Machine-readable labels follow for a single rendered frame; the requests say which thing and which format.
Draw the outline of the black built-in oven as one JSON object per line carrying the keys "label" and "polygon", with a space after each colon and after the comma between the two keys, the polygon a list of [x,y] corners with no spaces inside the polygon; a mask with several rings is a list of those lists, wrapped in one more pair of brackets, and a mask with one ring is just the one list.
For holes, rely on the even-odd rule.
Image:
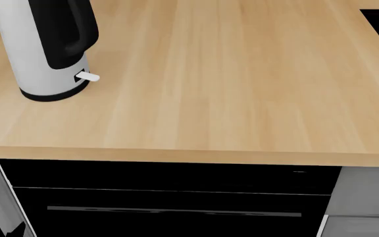
{"label": "black built-in oven", "polygon": [[[316,237],[341,167],[0,159],[36,237]],[[48,206],[302,217],[48,211]]]}

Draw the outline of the plain grey cabinet front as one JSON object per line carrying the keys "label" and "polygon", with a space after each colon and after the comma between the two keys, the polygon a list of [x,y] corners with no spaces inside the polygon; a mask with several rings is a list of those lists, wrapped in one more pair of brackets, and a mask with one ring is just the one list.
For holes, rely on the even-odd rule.
{"label": "plain grey cabinet front", "polygon": [[379,167],[342,167],[316,237],[379,237]]}

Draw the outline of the white kettle switch lever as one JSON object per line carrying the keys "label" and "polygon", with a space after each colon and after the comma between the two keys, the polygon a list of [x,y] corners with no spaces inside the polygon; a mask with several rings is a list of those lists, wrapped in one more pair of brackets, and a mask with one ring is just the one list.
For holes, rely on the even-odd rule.
{"label": "white kettle switch lever", "polygon": [[90,72],[80,71],[75,75],[74,78],[80,79],[80,80],[88,80],[90,82],[97,82],[100,79],[100,76],[96,74],[92,74]]}

